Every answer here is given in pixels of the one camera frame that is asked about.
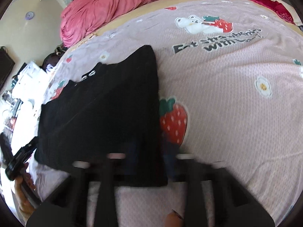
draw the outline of beige wall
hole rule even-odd
[[[59,29],[62,10],[56,0],[17,0],[10,4],[0,20],[0,46],[7,47],[10,57],[16,63],[11,76],[18,72],[24,62],[34,60],[41,65],[44,58],[61,44]],[[32,20],[25,19],[29,11],[35,13]],[[11,76],[6,89],[11,84]],[[0,101],[0,128],[3,109],[5,107]]]

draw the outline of strawberry print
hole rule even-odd
[[[232,28],[232,23],[230,22],[226,22],[225,20],[223,19],[216,19],[215,20],[215,23],[212,24],[218,28],[221,28],[223,29],[223,32],[226,33],[226,32],[231,32],[233,30]]]
[[[177,7],[166,7],[165,9],[173,11],[173,10],[176,10]]]
[[[179,146],[182,144],[187,128],[187,113],[174,98],[160,100],[160,127],[169,142]]]
[[[64,89],[64,83],[65,81],[61,81],[60,84],[58,85],[57,89],[54,91],[54,94],[52,97],[51,97],[51,100],[55,100],[59,97],[59,95],[61,94],[61,92],[63,91]]]
[[[72,56],[73,56],[73,55],[70,55],[70,56],[66,59],[66,62],[67,62],[67,63],[70,63],[70,62],[72,61]]]

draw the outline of hand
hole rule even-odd
[[[25,166],[25,169],[26,169],[28,167],[28,163],[25,163],[24,166]],[[25,181],[28,184],[28,186],[32,190],[34,190],[35,186],[34,186],[33,180],[31,179],[31,175],[29,173],[26,173],[26,174],[24,174],[24,177],[25,177]],[[23,211],[27,215],[31,215],[34,212],[35,209],[32,207],[29,200],[25,197],[25,195],[23,194],[23,192],[21,190],[20,185],[21,185],[22,182],[23,182],[23,177],[21,177],[21,176],[19,176],[15,179],[16,198],[17,198],[17,201],[19,203],[20,210]]]
[[[179,215],[172,212],[166,216],[165,227],[182,227],[183,220],[180,219]]]

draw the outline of black clothing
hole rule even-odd
[[[160,153],[156,58],[142,46],[126,60],[98,63],[79,83],[42,106],[35,159],[71,171],[74,161],[98,162],[126,154],[130,186],[165,185]]]

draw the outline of purple clock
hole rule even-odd
[[[25,15],[25,19],[26,20],[30,20],[34,18],[34,12],[28,12],[26,15]]]

